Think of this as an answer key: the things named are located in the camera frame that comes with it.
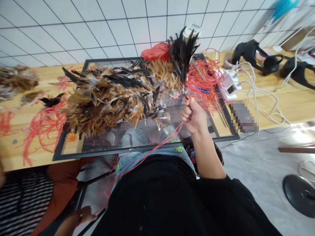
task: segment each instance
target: cardboard box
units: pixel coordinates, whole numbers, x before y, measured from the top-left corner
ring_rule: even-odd
[[[285,51],[295,51],[297,49],[297,47],[299,46],[299,44],[301,43],[301,41],[303,40],[303,38],[313,28],[314,28],[314,26],[306,27],[306,28],[304,28],[304,29],[302,29],[300,31],[298,31],[298,29],[297,29],[292,34],[290,34],[289,37],[291,37],[294,34],[295,35],[292,38],[290,38],[285,44],[283,44],[282,48]],[[311,44],[311,42],[313,42],[313,41],[315,41],[315,30],[313,30],[307,36],[307,38],[304,40],[303,44],[301,45],[300,50],[304,50],[304,49],[306,49],[306,48],[308,48],[310,46],[313,46],[313,44]]]

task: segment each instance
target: red plastic bag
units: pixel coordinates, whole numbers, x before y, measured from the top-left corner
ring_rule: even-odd
[[[161,61],[167,61],[170,59],[168,44],[156,44],[153,48],[144,50],[141,56],[147,61],[155,61],[159,58]]]

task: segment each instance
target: black shirt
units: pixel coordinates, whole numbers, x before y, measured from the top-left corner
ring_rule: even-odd
[[[281,235],[237,179],[199,179],[175,156],[150,156],[113,190],[98,235]]]

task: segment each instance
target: blue clip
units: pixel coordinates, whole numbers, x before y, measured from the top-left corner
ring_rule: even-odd
[[[200,91],[201,91],[202,93],[209,93],[209,90],[207,90],[207,89],[199,88],[199,87],[197,87],[197,88],[200,89]]]

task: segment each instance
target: black frame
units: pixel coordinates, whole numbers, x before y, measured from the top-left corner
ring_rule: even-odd
[[[198,59],[205,59],[203,54],[197,54],[194,56],[196,60]],[[129,60],[137,60],[140,59],[140,57],[128,57],[128,58],[114,58],[114,59],[91,59],[91,60],[85,60],[84,66],[82,71],[85,71],[89,65],[89,63],[91,62],[106,62],[106,61],[129,61]],[[216,92],[220,94],[219,88],[216,85]],[[222,99],[222,97],[220,98],[220,105],[223,108],[222,112],[224,113],[227,122],[230,126],[231,132],[233,133],[233,135],[230,136],[225,136],[225,137],[216,137],[213,138],[214,142],[224,142],[224,141],[232,141],[232,140],[238,140],[240,139],[239,134],[236,132],[236,129],[233,125],[233,123],[231,122],[231,115],[227,109],[227,107],[225,106],[225,102]],[[72,153],[72,154],[61,154],[65,139],[66,139],[66,132],[65,132],[66,127],[63,129],[57,146],[56,146],[56,150],[55,153],[53,155],[52,160],[53,161],[60,161],[60,160],[68,160],[68,159],[75,159],[75,158],[84,158],[84,157],[91,157],[91,156],[102,156],[102,155],[110,155],[110,154],[117,154],[117,153],[126,153],[126,152],[130,152],[130,148],[120,148],[120,149],[115,149],[115,150],[104,150],[104,151],[95,151],[95,152],[81,152],[81,153]],[[186,146],[192,144],[192,140],[191,138],[186,138],[184,141],[182,142],[175,142],[175,143],[166,143],[163,146],[159,147],[159,148],[173,148],[173,147],[178,147],[178,146]],[[133,147],[133,151],[148,151],[148,150],[152,150],[156,145],[146,145],[146,146],[141,146],[141,147]]]

